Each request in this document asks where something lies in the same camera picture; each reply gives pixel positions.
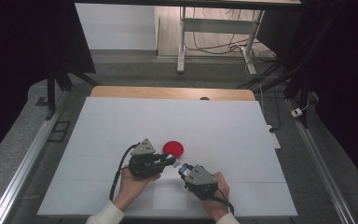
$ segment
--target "white tabletop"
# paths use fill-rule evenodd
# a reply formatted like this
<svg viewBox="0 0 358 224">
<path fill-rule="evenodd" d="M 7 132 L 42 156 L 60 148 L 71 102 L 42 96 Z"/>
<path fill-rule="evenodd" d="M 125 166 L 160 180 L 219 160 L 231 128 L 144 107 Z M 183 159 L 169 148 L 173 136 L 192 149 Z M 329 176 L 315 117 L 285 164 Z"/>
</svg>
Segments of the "white tabletop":
<svg viewBox="0 0 358 224">
<path fill-rule="evenodd" d="M 258 102 L 103 97 L 84 104 L 38 215 L 97 213 L 108 202 L 123 153 L 145 138 L 158 153 L 165 143 L 179 141 L 185 147 L 181 163 L 221 171 L 236 217 L 296 216 Z M 166 167 L 126 216 L 207 217 L 184 185 L 177 169 Z"/>
</svg>

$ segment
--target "red disc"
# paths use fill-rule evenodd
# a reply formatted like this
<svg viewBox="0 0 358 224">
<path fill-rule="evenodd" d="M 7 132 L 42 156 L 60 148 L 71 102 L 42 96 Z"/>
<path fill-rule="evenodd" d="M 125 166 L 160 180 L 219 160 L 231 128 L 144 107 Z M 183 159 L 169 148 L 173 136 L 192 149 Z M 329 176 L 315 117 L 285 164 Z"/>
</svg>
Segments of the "red disc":
<svg viewBox="0 0 358 224">
<path fill-rule="evenodd" d="M 184 149 L 182 144 L 180 144 L 179 142 L 171 141 L 171 142 L 167 142 L 164 145 L 162 151 L 164 153 L 172 153 L 176 159 L 179 159 L 182 156 Z"/>
</svg>

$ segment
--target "metal rail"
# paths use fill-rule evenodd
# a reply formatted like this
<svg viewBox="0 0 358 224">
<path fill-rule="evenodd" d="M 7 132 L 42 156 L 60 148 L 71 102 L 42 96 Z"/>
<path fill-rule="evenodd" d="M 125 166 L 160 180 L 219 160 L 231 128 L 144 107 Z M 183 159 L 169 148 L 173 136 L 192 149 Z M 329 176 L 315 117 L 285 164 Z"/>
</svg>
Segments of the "metal rail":
<svg viewBox="0 0 358 224">
<path fill-rule="evenodd" d="M 14 174 L 13 178 L 7 186 L 5 193 L 2 195 L 2 198 L 0 200 L 0 224 L 5 222 L 11 208 L 13 207 L 13 204 L 16 201 L 17 196 L 19 195 L 23 183 L 27 179 L 28 174 L 30 174 L 34 166 L 34 162 L 37 160 L 40 152 L 42 151 L 43 146 L 48 140 L 48 135 L 54 127 L 58 116 L 62 112 L 62 108 L 64 106 L 67 96 L 68 93 L 66 91 L 61 94 L 57 103 L 56 112 L 51 117 L 51 119 L 45 120 L 43 122 L 39 132 L 34 138 L 33 143 L 31 144 L 18 170 L 16 171 L 16 174 Z"/>
<path fill-rule="evenodd" d="M 286 100 L 286 105 L 290 111 L 294 109 L 290 104 L 289 100 Z M 319 151 L 319 148 L 316 146 L 315 142 L 313 141 L 310 131 L 304 128 L 304 126 L 302 125 L 299 119 L 296 119 L 295 122 L 301 134 L 301 137 L 303 138 L 304 143 L 310 153 L 310 157 L 312 158 L 313 163 L 315 164 L 316 170 L 318 171 L 319 176 L 324 182 L 324 186 L 327 192 L 330 194 L 330 197 L 332 198 L 333 205 L 337 210 L 337 214 L 341 219 L 341 222 L 343 224 L 355 224 L 356 221 L 351 213 L 351 210 L 348 207 L 348 204 L 345 201 L 345 198 L 342 195 L 341 190 L 336 184 L 336 181 L 332 177 L 324 161 L 324 158 L 321 152 Z"/>
</svg>

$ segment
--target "hand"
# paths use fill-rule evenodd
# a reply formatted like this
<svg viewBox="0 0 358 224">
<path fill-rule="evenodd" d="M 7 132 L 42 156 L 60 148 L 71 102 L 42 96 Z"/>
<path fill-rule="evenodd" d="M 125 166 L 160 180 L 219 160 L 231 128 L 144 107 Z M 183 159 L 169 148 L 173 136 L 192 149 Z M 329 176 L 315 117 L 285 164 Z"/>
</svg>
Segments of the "hand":
<svg viewBox="0 0 358 224">
<path fill-rule="evenodd" d="M 120 191 L 118 192 L 117 197 L 113 200 L 113 204 L 118 209 L 125 212 L 133 200 L 141 195 L 146 185 L 160 177 L 161 175 L 154 175 L 147 179 L 136 178 L 128 169 L 128 165 L 124 166 L 121 170 Z"/>
<path fill-rule="evenodd" d="M 218 190 L 214 196 L 221 198 L 223 200 L 228 200 L 229 194 L 229 186 L 226 183 L 225 178 L 222 173 L 217 172 L 214 174 L 214 177 L 217 179 L 217 186 L 222 191 L 222 193 Z M 211 218 L 217 222 L 221 217 L 228 213 L 227 206 L 225 204 L 213 201 L 213 200 L 203 200 L 201 201 L 202 205 L 205 208 L 205 211 L 211 216 Z"/>
</svg>

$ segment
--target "wire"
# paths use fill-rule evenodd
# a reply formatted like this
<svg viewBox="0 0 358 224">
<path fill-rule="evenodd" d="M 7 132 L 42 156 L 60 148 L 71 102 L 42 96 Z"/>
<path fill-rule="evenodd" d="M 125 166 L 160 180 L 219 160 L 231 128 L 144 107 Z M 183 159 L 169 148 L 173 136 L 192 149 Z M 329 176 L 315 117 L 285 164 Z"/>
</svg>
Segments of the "wire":
<svg viewBox="0 0 358 224">
<path fill-rule="evenodd" d="M 252 58 L 253 60 L 255 60 L 257 63 L 261 63 L 261 64 L 264 64 L 264 63 L 275 63 L 275 62 L 277 62 L 277 60 L 275 60 L 275 59 L 265 60 L 265 59 L 263 59 L 263 58 L 260 57 L 260 54 L 261 54 L 262 52 L 267 52 L 267 51 L 272 51 L 272 50 L 270 50 L 270 49 L 263 50 L 263 51 L 261 51 L 260 53 L 258 53 L 258 56 L 255 56 L 255 51 L 252 49 L 251 52 L 252 52 L 253 55 L 251 55 L 251 58 Z"/>
<path fill-rule="evenodd" d="M 197 46 L 197 42 L 196 42 L 196 35 L 195 33 L 193 32 L 193 40 L 194 40 L 194 45 L 196 46 L 196 49 L 191 49 L 189 48 L 186 43 L 185 43 L 185 48 L 186 49 L 189 49 L 189 50 L 198 50 L 198 51 L 202 51 L 202 52 L 205 52 L 205 53 L 210 53 L 210 54 L 227 54 L 227 53 L 230 53 L 232 51 L 234 51 L 235 49 L 237 49 L 238 47 L 237 46 L 230 46 L 230 45 L 233 45 L 233 43 L 228 43 L 228 44 L 224 44 L 224 45 L 219 45 L 219 46 L 214 46 L 214 47 L 205 47 L 205 48 L 200 48 L 199 46 Z M 244 42 L 244 41 L 247 41 L 248 39 L 244 39 L 244 40 L 240 40 L 238 41 L 237 43 L 240 43 L 240 42 Z M 211 52 L 211 51 L 208 51 L 206 49 L 218 49 L 218 48 L 222 48 L 224 46 L 228 46 L 230 48 L 230 50 L 228 51 L 225 51 L 225 52 Z"/>
<path fill-rule="evenodd" d="M 226 14 L 229 12 L 231 12 L 231 16 L 228 19 L 231 20 L 234 17 L 234 9 L 230 9 L 228 12 L 226 12 Z"/>
<path fill-rule="evenodd" d="M 304 108 L 302 108 L 301 111 L 307 109 L 307 107 L 308 107 L 309 104 L 310 104 L 310 99 L 307 99 L 307 105 L 306 105 Z"/>
<path fill-rule="evenodd" d="M 275 132 L 277 130 L 280 130 L 281 125 L 282 125 L 282 123 L 281 123 L 281 112 L 280 112 L 279 106 L 278 106 L 278 97 L 277 97 L 277 92 L 276 92 L 275 86 L 274 86 L 274 101 L 275 101 L 275 105 L 276 105 L 277 113 L 278 113 L 278 127 L 276 127 L 276 128 L 272 127 L 272 122 L 270 122 L 267 119 L 267 117 L 265 117 L 267 124 L 271 125 L 271 128 L 269 129 L 270 133 L 273 133 L 273 132 Z"/>
<path fill-rule="evenodd" d="M 232 215 L 234 215 L 234 206 L 232 205 L 232 203 L 230 203 L 230 202 L 226 199 L 226 197 L 225 197 L 224 195 L 223 195 L 223 197 L 225 198 L 224 200 L 212 195 L 212 196 L 207 197 L 207 199 L 210 199 L 210 200 L 213 200 L 213 201 L 215 201 L 215 202 L 219 202 L 219 203 L 225 204 L 226 206 L 228 206 L 229 211 L 232 213 Z"/>
<path fill-rule="evenodd" d="M 260 74 L 259 76 L 257 77 L 254 77 L 255 79 L 253 80 L 250 80 L 248 82 L 245 82 L 241 85 L 239 85 L 237 87 L 237 89 L 240 89 L 242 87 L 245 87 L 247 86 L 247 89 L 249 89 L 253 84 L 255 84 L 258 80 L 262 79 L 262 78 L 265 78 L 267 76 L 269 76 L 269 74 L 271 74 L 273 71 L 275 71 L 276 69 L 278 69 L 281 65 L 279 63 L 275 63 L 275 64 L 272 64 L 269 68 L 266 69 L 266 71 L 264 71 L 262 74 Z"/>
<path fill-rule="evenodd" d="M 242 11 L 242 9 L 240 9 L 240 13 L 238 14 L 237 21 L 240 19 L 240 16 L 241 16 L 241 11 Z M 232 43 L 232 40 L 234 39 L 234 35 L 235 35 L 235 34 L 232 34 L 232 37 L 231 37 L 231 39 L 229 40 L 229 44 L 231 44 L 231 43 Z"/>
<path fill-rule="evenodd" d="M 110 193 L 109 193 L 109 200 L 110 200 L 110 201 L 113 201 L 113 196 L 115 195 L 115 189 L 116 189 L 116 185 L 117 185 L 117 182 L 118 182 L 118 178 L 120 177 L 121 170 L 126 168 L 126 167 L 122 168 L 123 162 L 124 162 L 124 160 L 126 159 L 127 154 L 129 154 L 129 152 L 130 152 L 133 148 L 137 147 L 138 145 L 139 145 L 139 143 L 130 146 L 130 147 L 126 150 L 126 152 L 124 153 L 123 158 L 121 158 L 121 162 L 120 162 L 120 165 L 118 166 L 118 169 L 117 169 L 117 172 L 116 172 L 116 175 L 115 175 L 115 179 L 113 180 L 112 188 L 110 189 Z"/>
</svg>

